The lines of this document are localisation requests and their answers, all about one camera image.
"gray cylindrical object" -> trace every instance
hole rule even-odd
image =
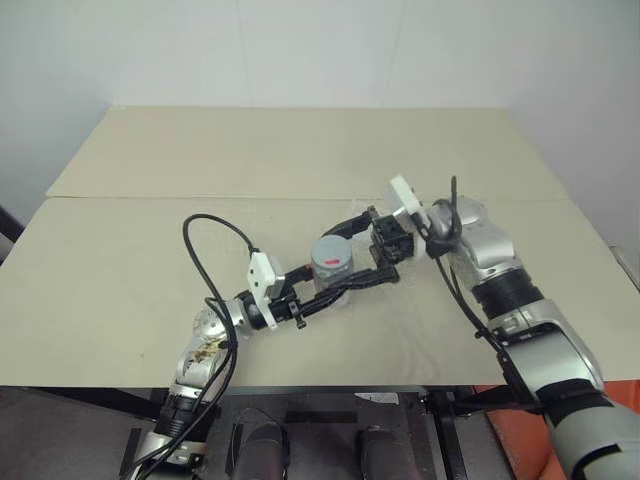
[[[351,244],[338,235],[319,238],[311,247],[311,267],[318,291],[351,275],[353,273]]]
[[[361,444],[360,468],[367,480],[422,478],[408,438],[387,430],[369,428],[362,432]]]
[[[240,450],[232,480],[282,480],[286,468],[283,443],[276,424],[255,429]]]

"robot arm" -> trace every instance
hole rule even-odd
[[[603,393],[593,354],[555,303],[532,284],[511,239],[491,223],[484,206],[458,198],[453,182],[451,199],[424,208],[402,177],[392,180],[387,200],[392,214],[380,216],[369,207],[336,225],[318,243],[312,264],[286,274],[277,259],[250,248],[249,289],[225,302],[233,328],[245,337],[266,327],[275,329],[290,319],[304,328],[306,318],[332,305],[348,290],[398,282],[395,265],[426,253],[436,259],[454,297],[476,326],[476,336],[484,337],[496,350],[515,398],[533,405],[533,413],[544,415],[567,477],[637,479],[640,417]],[[353,272],[344,243],[369,227],[376,268]],[[448,258],[452,280],[444,271],[442,256]],[[464,302],[458,279],[482,306],[486,324]],[[317,293],[302,301],[295,285],[311,280]],[[142,466],[148,465],[161,456],[162,446],[202,417],[164,460],[163,466],[173,476],[157,478],[190,478],[190,471],[203,458],[215,414],[208,407],[215,405],[226,388],[223,378],[228,377],[225,372],[230,365],[225,361],[234,343],[229,343],[229,332],[215,311],[205,309],[196,318],[161,417],[138,452],[139,459],[147,458]],[[175,467],[183,470],[176,473]],[[129,478],[138,478],[138,470]]]
[[[532,284],[511,239],[491,223],[484,206],[456,199],[453,187],[451,201],[418,215],[415,202],[406,200],[406,182],[395,179],[392,188],[396,215],[411,221],[430,256],[448,257],[454,283],[459,278],[482,306],[505,380],[516,398],[544,415],[567,477],[637,479],[640,417],[606,397],[593,354]]]

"beige table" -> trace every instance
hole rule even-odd
[[[503,113],[317,114],[324,120],[308,110],[112,111],[50,192],[83,198],[47,200],[0,269],[0,383],[165,386],[207,294],[182,245],[180,226],[187,215],[201,211],[228,218],[291,268],[307,261],[309,245],[327,227],[359,206],[382,206],[380,193],[388,177],[407,171],[425,200],[446,194],[450,173],[476,172],[473,178],[479,181],[461,178],[464,193],[486,199],[492,218],[512,235],[535,282],[592,347],[606,378],[640,376],[635,348],[640,298]],[[262,122],[252,123],[254,115]],[[238,116],[244,120],[236,120],[236,128],[244,129],[247,142],[259,151],[242,146],[240,134],[233,133],[229,125]],[[281,117],[286,122],[277,127]],[[348,119],[342,130],[334,128],[340,118]],[[303,121],[315,130],[296,128]],[[416,133],[421,130],[416,122],[423,127],[422,135]],[[226,136],[236,135],[236,144],[228,140],[236,147],[227,146],[216,155],[225,140],[202,133],[210,130],[206,125],[226,125],[220,128]],[[259,143],[261,127],[277,138],[265,136],[268,145]],[[367,135],[359,136],[364,130]],[[388,140],[381,140],[384,135]],[[314,152],[323,142],[329,151],[338,137],[351,147],[335,147],[343,153],[319,161]],[[421,138],[432,141],[423,143]],[[379,148],[392,145],[395,159],[376,164],[382,156],[367,146],[369,139]],[[297,153],[282,153],[288,151],[282,147],[286,144]],[[181,167],[174,157],[179,151],[184,152]],[[260,152],[280,162],[285,172],[258,165],[259,175],[241,181],[236,166],[248,164]],[[457,171],[450,163],[439,163],[439,156],[457,165]],[[225,162],[224,168],[216,168]],[[329,181],[327,169],[337,173],[335,182]],[[517,172],[528,181],[509,182],[509,175]],[[172,175],[176,182],[167,178]],[[357,194],[349,195],[348,176]],[[309,188],[300,188],[305,183]],[[189,185],[196,194],[188,193]],[[136,197],[136,191],[139,198],[124,198]],[[180,198],[197,196],[218,198]],[[223,294],[246,288],[246,252],[237,238],[206,223],[193,230]],[[370,262],[365,244],[355,242],[363,267]],[[354,292],[349,305],[311,317],[303,331],[285,325],[243,342],[233,384],[500,382],[492,350],[473,338],[433,263],[407,262],[400,274],[399,284]]]

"black clamp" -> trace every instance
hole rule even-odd
[[[298,330],[302,330],[307,326],[307,322],[305,322],[302,313],[300,313],[300,308],[298,308],[298,302],[295,300],[290,301],[289,310],[291,311],[291,316],[296,319],[296,327],[298,327]]]
[[[454,221],[451,232],[449,233],[449,236],[447,238],[439,238],[438,233],[433,229],[433,227],[427,227],[422,221],[422,218],[420,218],[420,215],[418,215],[417,213],[411,215],[411,220],[416,226],[418,234],[425,242],[425,251],[427,252],[427,255],[429,255],[429,258],[436,259],[442,257],[443,255],[446,255],[451,250],[453,250],[460,242],[460,233],[462,230],[462,227],[460,225],[460,217],[454,210],[452,210],[452,215]]]
[[[354,235],[362,233],[371,225],[372,214],[377,216],[377,212],[373,207],[369,207],[357,217],[350,218],[344,222],[340,222],[330,230],[327,230],[322,236],[338,235],[342,238],[349,240]]]
[[[413,256],[413,235],[393,215],[373,219],[371,241],[369,250],[378,268]]]

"dark floor mat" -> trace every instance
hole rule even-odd
[[[346,393],[225,397],[221,416],[209,435],[209,466],[203,478],[228,478],[225,465],[231,429],[240,412],[247,407],[264,410],[287,430],[291,448],[290,480],[362,478],[355,438],[358,431],[372,425],[398,432],[414,445],[419,445],[417,463],[423,472],[432,473],[429,440],[426,434],[419,433],[424,430],[418,429],[416,433],[407,424],[407,408],[419,408],[418,397],[413,393],[403,393],[398,398],[399,404],[376,403]],[[249,435],[264,421],[258,412],[246,411],[242,419],[244,435]]]

